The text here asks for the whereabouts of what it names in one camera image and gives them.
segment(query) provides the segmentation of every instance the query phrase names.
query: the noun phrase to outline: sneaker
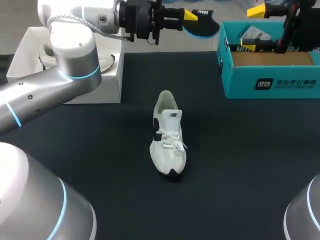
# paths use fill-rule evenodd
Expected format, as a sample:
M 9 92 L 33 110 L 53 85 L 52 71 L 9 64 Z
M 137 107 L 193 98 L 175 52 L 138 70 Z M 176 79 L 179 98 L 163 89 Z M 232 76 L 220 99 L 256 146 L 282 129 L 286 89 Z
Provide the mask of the sneaker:
M 185 168 L 187 154 L 182 140 L 182 111 L 170 91 L 160 93 L 153 112 L 154 136 L 150 155 L 158 171 L 178 177 Z

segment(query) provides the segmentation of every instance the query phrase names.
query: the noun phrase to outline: yellow object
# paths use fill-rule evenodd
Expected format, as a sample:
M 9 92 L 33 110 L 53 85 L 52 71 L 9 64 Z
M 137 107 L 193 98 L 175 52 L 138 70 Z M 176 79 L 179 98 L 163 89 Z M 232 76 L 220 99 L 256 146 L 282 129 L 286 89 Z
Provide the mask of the yellow object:
M 243 45 L 242 44 L 242 39 L 241 39 L 241 46 L 250 49 L 252 52 L 254 52 L 256 50 L 256 45 Z
M 246 11 L 246 16 L 248 18 L 259 18 L 263 19 L 266 14 L 266 4 L 261 4 L 259 6 L 255 6 Z
M 198 21 L 198 17 L 189 12 L 187 9 L 184 9 L 184 20 Z

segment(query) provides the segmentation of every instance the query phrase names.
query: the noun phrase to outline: black logo on box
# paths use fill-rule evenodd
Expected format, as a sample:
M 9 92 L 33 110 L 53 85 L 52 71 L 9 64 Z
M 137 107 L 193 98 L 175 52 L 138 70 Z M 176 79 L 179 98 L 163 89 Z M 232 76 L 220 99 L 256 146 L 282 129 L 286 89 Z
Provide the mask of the black logo on box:
M 273 78 L 259 78 L 256 81 L 254 90 L 270 90 L 273 82 Z
M 222 69 L 224 68 L 224 61 L 222 60 L 222 56 L 220 56 L 219 66 L 220 66 L 220 70 L 222 72 Z
M 277 80 L 275 89 L 314 89 L 317 80 Z
M 224 38 L 224 48 L 225 48 L 225 51 L 227 51 L 228 46 L 229 46 L 229 43 L 228 43 L 227 37 L 225 37 L 225 38 Z

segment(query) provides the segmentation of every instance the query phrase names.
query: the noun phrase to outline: shoe sole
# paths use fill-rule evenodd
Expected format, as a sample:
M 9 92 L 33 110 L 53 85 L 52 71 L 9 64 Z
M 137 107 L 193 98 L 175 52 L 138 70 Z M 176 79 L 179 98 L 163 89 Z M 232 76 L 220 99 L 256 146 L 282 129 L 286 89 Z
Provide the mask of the shoe sole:
M 156 166 L 156 164 L 155 164 L 155 161 L 154 161 L 154 159 L 152 158 L 152 154 L 151 154 L 151 152 L 152 152 L 151 148 L 152 148 L 152 147 L 153 147 L 153 144 L 151 143 L 151 145 L 150 145 L 150 147 L 149 147 L 149 152 L 150 152 L 151 160 L 152 160 L 155 168 L 158 170 L 159 174 L 160 174 L 161 176 L 167 178 L 167 179 L 172 180 L 172 181 L 176 181 L 176 180 L 180 179 L 181 176 L 183 175 L 183 173 L 185 172 L 184 170 L 185 170 L 185 168 L 186 168 L 187 162 L 185 163 L 182 172 L 177 173 L 177 172 L 172 168 L 172 169 L 169 171 L 168 174 L 164 174 L 163 172 L 161 172 L 161 171 L 157 168 L 157 166 Z

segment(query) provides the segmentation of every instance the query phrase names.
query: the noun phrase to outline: white sneaker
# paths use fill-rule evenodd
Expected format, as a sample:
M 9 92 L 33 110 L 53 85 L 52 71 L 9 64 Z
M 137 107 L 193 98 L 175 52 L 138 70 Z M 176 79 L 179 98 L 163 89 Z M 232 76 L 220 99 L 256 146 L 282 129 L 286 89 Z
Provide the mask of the white sneaker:
M 153 112 L 154 137 L 150 155 L 159 172 L 177 177 L 186 165 L 187 155 L 182 140 L 182 111 L 169 91 L 160 93 Z
M 54 55 L 54 51 L 52 50 L 52 46 L 47 44 L 42 44 L 39 48 L 39 58 L 44 67 L 47 69 L 53 68 L 57 65 L 57 60 Z M 103 53 L 98 52 L 99 65 L 101 73 L 104 73 L 106 70 L 112 67 L 115 62 L 115 56 L 105 55 Z

